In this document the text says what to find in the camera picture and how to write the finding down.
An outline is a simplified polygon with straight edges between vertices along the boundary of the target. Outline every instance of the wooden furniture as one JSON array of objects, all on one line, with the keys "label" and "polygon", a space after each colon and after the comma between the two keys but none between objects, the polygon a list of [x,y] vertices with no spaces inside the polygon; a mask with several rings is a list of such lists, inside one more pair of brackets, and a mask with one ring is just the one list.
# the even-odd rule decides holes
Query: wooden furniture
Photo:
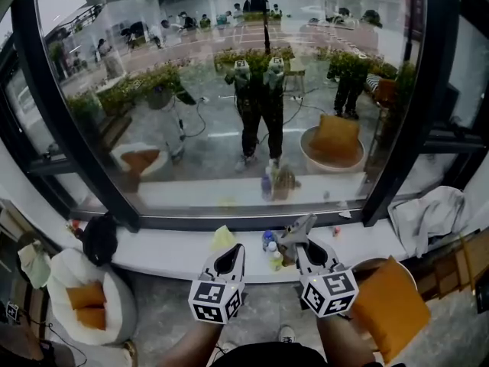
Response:
[{"label": "wooden furniture", "polygon": [[300,88],[302,93],[304,90],[304,76],[306,75],[306,68],[302,64],[299,58],[290,59],[290,68],[285,70],[285,80],[283,83],[283,91],[287,90],[287,78],[289,76],[294,78],[295,87]]}]

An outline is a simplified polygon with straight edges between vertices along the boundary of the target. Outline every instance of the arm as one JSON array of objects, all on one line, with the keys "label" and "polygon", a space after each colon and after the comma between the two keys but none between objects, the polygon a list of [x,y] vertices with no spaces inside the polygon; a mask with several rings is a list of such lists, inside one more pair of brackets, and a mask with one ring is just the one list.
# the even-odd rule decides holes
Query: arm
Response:
[{"label": "arm", "polygon": [[206,367],[223,325],[196,322],[167,354],[159,367]]},{"label": "arm", "polygon": [[318,318],[317,327],[328,363],[336,367],[362,367],[375,362],[374,354],[353,326],[339,316]]}]

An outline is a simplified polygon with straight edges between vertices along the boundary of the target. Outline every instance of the white towel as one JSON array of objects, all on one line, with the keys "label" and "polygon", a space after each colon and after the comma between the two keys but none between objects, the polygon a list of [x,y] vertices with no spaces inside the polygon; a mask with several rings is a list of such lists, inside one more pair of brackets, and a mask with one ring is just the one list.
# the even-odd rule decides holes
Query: white towel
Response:
[{"label": "white towel", "polygon": [[453,187],[437,187],[420,199],[389,208],[390,219],[407,253],[421,257],[428,238],[458,234],[471,219],[465,195]]}]

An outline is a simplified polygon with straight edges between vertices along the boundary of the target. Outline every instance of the person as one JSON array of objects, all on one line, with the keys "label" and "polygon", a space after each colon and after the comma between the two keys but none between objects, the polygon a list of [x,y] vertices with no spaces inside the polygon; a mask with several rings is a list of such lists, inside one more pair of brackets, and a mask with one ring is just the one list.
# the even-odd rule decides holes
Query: person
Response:
[{"label": "person", "polygon": [[[353,31],[349,31],[345,38],[355,44],[362,52],[375,56],[378,48],[378,34],[374,29],[376,27],[382,28],[381,17],[376,11],[367,10],[359,24]],[[335,97],[335,114],[342,117],[343,106],[346,103],[345,117],[358,119],[356,103],[367,79],[368,59],[356,59],[353,70],[340,73],[339,69],[336,68],[336,71],[334,73],[329,72],[327,77],[330,78],[333,74],[340,76]]]},{"label": "person", "polygon": [[183,27],[177,23],[170,23],[167,19],[161,21],[163,43],[166,47],[178,45],[181,42],[180,32]]},{"label": "person", "polygon": [[282,10],[278,8],[278,4],[274,4],[274,11],[275,11],[275,14],[276,15],[280,15],[280,17],[282,18]]},{"label": "person", "polygon": [[262,118],[268,129],[270,160],[275,167],[279,167],[283,142],[282,86],[271,89],[264,84],[263,75],[255,75],[251,72],[249,84],[239,87],[236,82],[235,88],[236,106],[243,122],[241,134],[243,152],[235,165],[235,171],[241,173],[257,160],[254,151],[258,143],[258,127]]},{"label": "person", "polygon": [[217,17],[215,18],[217,21],[217,29],[221,38],[224,37],[224,29],[228,26],[228,17],[231,15],[231,11],[226,11],[225,14],[217,15]]},{"label": "person", "polygon": [[107,79],[118,77],[118,62],[111,54],[112,46],[109,46],[105,39],[100,38],[97,49],[99,50],[100,58],[103,60],[105,69],[107,70]]},{"label": "person", "polygon": [[239,3],[235,4],[235,11],[232,13],[233,19],[236,21],[236,27],[241,27],[243,22],[245,21],[245,17],[243,15],[243,11],[241,10],[241,6]]},{"label": "person", "polygon": [[183,19],[182,27],[186,29],[186,32],[189,35],[189,42],[197,42],[197,26],[194,19],[187,15],[185,11],[180,12],[178,16]]},{"label": "person", "polygon": [[158,49],[161,49],[161,41],[160,41],[160,37],[158,37],[158,35],[160,34],[160,29],[158,28],[158,26],[153,24],[151,26],[150,33],[151,33],[151,40],[156,44],[156,46],[158,46]]},{"label": "person", "polygon": [[[310,365],[314,367],[381,367],[367,343],[348,320],[334,315],[316,320],[328,362],[314,349],[296,343],[290,326],[281,328],[277,342],[235,346],[225,343],[212,367]],[[196,322],[163,357],[158,367],[205,367],[219,341],[223,325]]]},{"label": "person", "polygon": [[[0,309],[5,307],[0,302]],[[19,312],[20,325],[9,325],[5,316],[0,322],[0,360],[2,365],[74,367],[71,350],[62,344],[39,340],[27,317]]]},{"label": "person", "polygon": [[211,20],[207,18],[206,14],[202,15],[202,19],[200,19],[200,28],[205,31],[211,28]]}]

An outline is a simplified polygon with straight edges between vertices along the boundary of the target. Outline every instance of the small bottle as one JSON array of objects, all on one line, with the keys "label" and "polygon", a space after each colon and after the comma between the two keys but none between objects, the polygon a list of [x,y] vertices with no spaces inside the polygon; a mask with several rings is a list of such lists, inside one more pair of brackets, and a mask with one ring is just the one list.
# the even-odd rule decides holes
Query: small bottle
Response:
[{"label": "small bottle", "polygon": [[273,271],[279,271],[282,268],[283,256],[279,251],[275,251],[270,257],[270,266]]},{"label": "small bottle", "polygon": [[267,252],[270,254],[270,256],[273,255],[273,253],[277,252],[277,243],[275,241],[269,242],[267,246]]},{"label": "small bottle", "polygon": [[270,174],[265,174],[261,178],[261,197],[265,201],[272,200],[272,181],[270,179]]},{"label": "small bottle", "polygon": [[261,243],[263,251],[267,251],[268,244],[271,242],[275,242],[275,235],[269,229],[263,233],[261,236]]}]

